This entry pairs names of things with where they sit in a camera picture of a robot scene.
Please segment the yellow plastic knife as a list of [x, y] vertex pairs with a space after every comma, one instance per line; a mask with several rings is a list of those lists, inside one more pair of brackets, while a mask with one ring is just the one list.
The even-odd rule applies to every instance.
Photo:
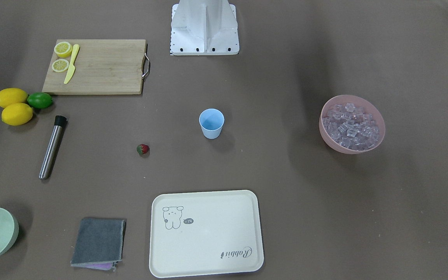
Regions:
[[72, 46], [72, 53], [71, 53], [71, 57], [69, 60], [69, 67], [68, 67], [65, 79], [63, 81], [64, 84], [68, 84], [70, 82], [71, 78], [73, 77], [73, 75], [76, 71], [75, 62], [76, 62], [76, 58], [79, 53], [79, 50], [80, 50], [79, 44], [74, 44]]

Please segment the lemon half upper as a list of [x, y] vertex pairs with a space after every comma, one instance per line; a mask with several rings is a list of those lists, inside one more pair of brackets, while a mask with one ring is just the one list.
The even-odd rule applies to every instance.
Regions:
[[54, 47], [54, 53], [60, 58], [67, 58], [71, 56], [73, 46], [67, 41], [59, 42]]

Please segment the lemon half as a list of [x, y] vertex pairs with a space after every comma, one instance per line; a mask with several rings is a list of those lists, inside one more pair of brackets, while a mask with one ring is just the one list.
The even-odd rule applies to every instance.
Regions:
[[67, 41], [59, 42], [54, 47], [54, 53], [60, 58], [67, 58], [71, 56], [73, 46]]
[[62, 73], [68, 70], [69, 61], [67, 59], [57, 59], [51, 64], [52, 71], [56, 73]]

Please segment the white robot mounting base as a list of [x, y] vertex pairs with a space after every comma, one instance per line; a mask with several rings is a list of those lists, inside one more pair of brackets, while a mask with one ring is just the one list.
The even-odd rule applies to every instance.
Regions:
[[227, 0], [180, 0], [172, 6], [170, 54], [236, 55], [240, 51], [235, 5]]

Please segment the wooden cutting board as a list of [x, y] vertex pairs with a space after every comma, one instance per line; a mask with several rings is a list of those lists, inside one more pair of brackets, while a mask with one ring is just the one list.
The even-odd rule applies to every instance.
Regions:
[[76, 70], [67, 73], [48, 68], [42, 91], [53, 95], [139, 95], [149, 73], [147, 42], [142, 39], [66, 39], [80, 46]]

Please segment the yellow lemon upper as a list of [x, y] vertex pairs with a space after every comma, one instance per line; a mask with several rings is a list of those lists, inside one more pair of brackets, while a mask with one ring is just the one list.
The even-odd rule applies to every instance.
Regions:
[[17, 87], [8, 87], [0, 91], [0, 107], [6, 108], [14, 103], [26, 103], [28, 94]]

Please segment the cream rabbit tray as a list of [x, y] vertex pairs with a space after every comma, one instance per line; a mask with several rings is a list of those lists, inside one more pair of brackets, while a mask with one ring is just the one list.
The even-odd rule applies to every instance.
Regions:
[[250, 190], [158, 195], [149, 269], [157, 278], [258, 271], [264, 264], [259, 202]]

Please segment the yellow lemon lower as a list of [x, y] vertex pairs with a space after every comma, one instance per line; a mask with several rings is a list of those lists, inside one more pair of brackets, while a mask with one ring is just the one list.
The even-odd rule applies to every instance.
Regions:
[[19, 126], [27, 123], [33, 117], [33, 109], [26, 103], [13, 103], [2, 110], [2, 122]]

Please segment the lemon half lower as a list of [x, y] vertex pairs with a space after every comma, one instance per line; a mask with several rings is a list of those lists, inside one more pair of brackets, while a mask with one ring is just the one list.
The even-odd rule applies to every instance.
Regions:
[[67, 59], [57, 59], [51, 64], [52, 71], [56, 73], [62, 73], [68, 70], [69, 61]]

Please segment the yellow lemon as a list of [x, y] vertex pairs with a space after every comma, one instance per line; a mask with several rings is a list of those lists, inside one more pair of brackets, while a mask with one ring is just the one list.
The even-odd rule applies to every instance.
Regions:
[[17, 87], [8, 87], [0, 91], [0, 107], [6, 108], [14, 103], [26, 103], [28, 94]]
[[33, 117], [33, 109], [26, 103], [13, 103], [2, 110], [2, 122], [19, 126], [27, 123]]

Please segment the pink bowl of ice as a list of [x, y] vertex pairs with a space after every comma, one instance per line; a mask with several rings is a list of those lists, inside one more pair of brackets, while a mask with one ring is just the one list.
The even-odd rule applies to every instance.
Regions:
[[319, 131], [323, 141], [342, 154], [362, 154], [381, 145], [386, 127], [367, 100], [350, 94], [333, 97], [322, 107]]

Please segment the light blue plastic cup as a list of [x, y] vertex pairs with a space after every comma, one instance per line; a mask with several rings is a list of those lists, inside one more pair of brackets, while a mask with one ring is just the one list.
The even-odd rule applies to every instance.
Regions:
[[206, 109], [199, 116], [201, 131], [207, 139], [217, 138], [221, 134], [224, 122], [223, 113], [215, 108]]

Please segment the steel muddler black tip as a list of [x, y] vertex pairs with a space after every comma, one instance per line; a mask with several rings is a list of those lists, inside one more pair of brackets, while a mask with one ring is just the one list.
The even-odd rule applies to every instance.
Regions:
[[43, 163], [39, 172], [39, 179], [46, 180], [51, 174], [52, 167], [57, 156], [58, 149], [60, 147], [61, 139], [64, 134], [65, 127], [67, 125], [67, 118], [62, 115], [56, 115], [54, 126], [52, 129], [51, 137], [45, 151]]

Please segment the red strawberry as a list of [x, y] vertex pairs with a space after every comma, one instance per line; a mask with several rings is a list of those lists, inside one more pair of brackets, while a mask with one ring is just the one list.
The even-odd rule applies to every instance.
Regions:
[[147, 154], [150, 151], [150, 147], [149, 145], [142, 143], [136, 147], [136, 151], [140, 156], [143, 156], [144, 154]]

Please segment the grey folded cloth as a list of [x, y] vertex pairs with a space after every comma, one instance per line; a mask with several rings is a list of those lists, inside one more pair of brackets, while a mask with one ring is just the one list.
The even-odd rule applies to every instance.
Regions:
[[122, 260], [125, 228], [124, 219], [83, 218], [70, 265], [115, 271]]

